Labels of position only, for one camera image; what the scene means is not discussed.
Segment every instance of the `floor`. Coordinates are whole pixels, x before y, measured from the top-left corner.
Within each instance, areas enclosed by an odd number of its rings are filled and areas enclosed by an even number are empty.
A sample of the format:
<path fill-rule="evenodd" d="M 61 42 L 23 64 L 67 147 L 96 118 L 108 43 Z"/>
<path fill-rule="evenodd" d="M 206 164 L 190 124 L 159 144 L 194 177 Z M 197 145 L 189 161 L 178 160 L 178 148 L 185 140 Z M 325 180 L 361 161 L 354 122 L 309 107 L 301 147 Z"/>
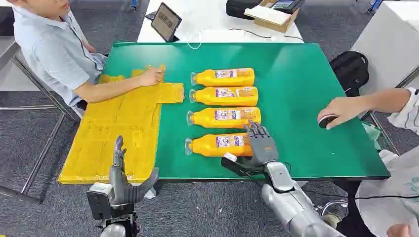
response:
<path fill-rule="evenodd" d="M 73 12 L 97 51 L 108 52 L 116 40 L 136 41 L 148 2 L 141 1 L 137 11 L 129 9 L 129 2 L 72 1 Z M 319 43 L 332 59 L 348 50 L 362 32 L 371 18 L 365 14 L 367 7 L 366 0 L 306 0 L 296 24 L 306 41 Z M 2 106 L 44 101 L 37 92 L 0 93 Z M 0 113 L 0 185 L 22 188 L 58 116 L 57 111 Z M 379 116 L 381 121 L 386 120 L 384 115 Z M 419 144 L 413 133 L 385 125 L 402 153 Z M 76 129 L 77 124 L 65 120 L 30 190 L 31 195 L 43 198 L 41 205 L 0 196 L 0 235 L 99 236 L 85 196 L 89 185 L 60 185 L 56 181 Z M 330 182 L 309 182 L 304 188 L 341 193 Z M 261 200 L 255 183 L 172 183 L 158 189 L 155 199 L 136 205 L 144 237 L 290 236 Z M 329 200 L 309 196 L 317 204 Z"/>

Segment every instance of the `green tabletop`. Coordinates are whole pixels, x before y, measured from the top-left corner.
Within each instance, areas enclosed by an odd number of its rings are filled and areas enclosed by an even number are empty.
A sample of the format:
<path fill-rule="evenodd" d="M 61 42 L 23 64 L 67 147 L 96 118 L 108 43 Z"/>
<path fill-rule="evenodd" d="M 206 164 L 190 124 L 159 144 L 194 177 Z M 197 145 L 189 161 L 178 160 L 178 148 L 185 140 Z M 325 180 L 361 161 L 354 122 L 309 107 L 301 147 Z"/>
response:
<path fill-rule="evenodd" d="M 129 77 L 133 69 L 148 64 L 164 64 L 165 81 L 184 83 L 186 95 L 183 103 L 162 106 L 156 153 L 161 179 L 246 179 L 221 166 L 220 158 L 187 156 L 184 152 L 186 138 L 244 132 L 186 124 L 189 110 L 208 107 L 189 102 L 189 90 L 203 88 L 191 85 L 191 72 L 244 67 L 255 71 L 262 125 L 275 139 L 279 161 L 291 166 L 294 179 L 389 176 L 357 118 L 329 131 L 318 126 L 318 112 L 344 93 L 317 44 L 203 43 L 198 50 L 192 50 L 183 43 L 116 43 L 104 73 Z"/>

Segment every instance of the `yellow towel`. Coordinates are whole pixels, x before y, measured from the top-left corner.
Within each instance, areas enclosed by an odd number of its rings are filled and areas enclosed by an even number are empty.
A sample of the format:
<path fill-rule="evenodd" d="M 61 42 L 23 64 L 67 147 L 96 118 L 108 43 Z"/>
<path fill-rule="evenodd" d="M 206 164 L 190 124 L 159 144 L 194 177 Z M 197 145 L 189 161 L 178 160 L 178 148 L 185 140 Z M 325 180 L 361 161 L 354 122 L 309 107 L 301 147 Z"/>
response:
<path fill-rule="evenodd" d="M 139 75 L 142 70 L 134 70 Z M 101 75 L 100 83 L 124 77 Z M 150 175 L 157 150 L 161 103 L 181 103 L 182 83 L 140 87 L 99 103 L 89 103 L 58 181 L 62 184 L 107 182 L 114 142 L 124 138 L 125 171 L 130 182 Z"/>

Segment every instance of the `man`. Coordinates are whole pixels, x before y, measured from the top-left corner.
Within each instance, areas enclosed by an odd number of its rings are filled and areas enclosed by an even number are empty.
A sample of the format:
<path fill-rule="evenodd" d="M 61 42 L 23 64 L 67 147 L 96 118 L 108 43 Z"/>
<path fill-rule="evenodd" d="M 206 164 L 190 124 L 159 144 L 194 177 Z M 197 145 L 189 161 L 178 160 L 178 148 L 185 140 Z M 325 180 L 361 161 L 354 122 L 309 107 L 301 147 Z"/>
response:
<path fill-rule="evenodd" d="M 419 132 L 419 90 L 388 89 L 372 95 L 338 97 L 318 114 L 337 118 L 328 124 L 331 129 L 363 111 L 393 113 L 388 120 L 396 127 Z M 391 173 L 382 181 L 349 182 L 340 185 L 348 192 L 349 215 L 337 230 L 351 237 L 417 237 L 419 236 L 419 198 L 382 197 L 355 199 L 355 197 L 419 195 L 419 147 L 401 155 L 383 150 L 380 156 Z"/>
<path fill-rule="evenodd" d="M 68 0 L 8 1 L 14 5 L 15 40 L 29 67 L 69 106 L 85 110 L 87 103 L 162 80 L 160 69 L 149 68 L 137 77 L 96 84 L 106 57 L 84 38 Z"/>

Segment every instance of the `plastic bottle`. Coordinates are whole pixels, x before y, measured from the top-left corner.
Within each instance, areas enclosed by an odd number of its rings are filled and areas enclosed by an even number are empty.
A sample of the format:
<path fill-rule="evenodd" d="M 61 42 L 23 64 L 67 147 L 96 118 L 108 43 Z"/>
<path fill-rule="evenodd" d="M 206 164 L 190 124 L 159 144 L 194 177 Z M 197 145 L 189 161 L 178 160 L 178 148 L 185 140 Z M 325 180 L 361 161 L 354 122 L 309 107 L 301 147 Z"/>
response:
<path fill-rule="evenodd" d="M 250 119 L 260 123 L 259 108 L 206 108 L 195 113 L 188 111 L 186 114 L 186 122 L 189 126 L 197 124 L 206 128 L 244 128 L 243 125 L 248 125 Z"/>
<path fill-rule="evenodd" d="M 191 84 L 204 86 L 252 86 L 254 71 L 252 68 L 237 68 L 228 70 L 205 70 L 201 73 L 191 73 Z"/>
<path fill-rule="evenodd" d="M 227 152 L 242 157 L 253 156 L 247 133 L 209 134 L 195 140 L 188 138 L 185 141 L 187 155 L 198 153 L 206 157 L 222 157 Z"/>
<path fill-rule="evenodd" d="M 206 87 L 189 91 L 191 103 L 201 102 L 206 105 L 256 106 L 257 99 L 257 88 L 254 86 Z"/>

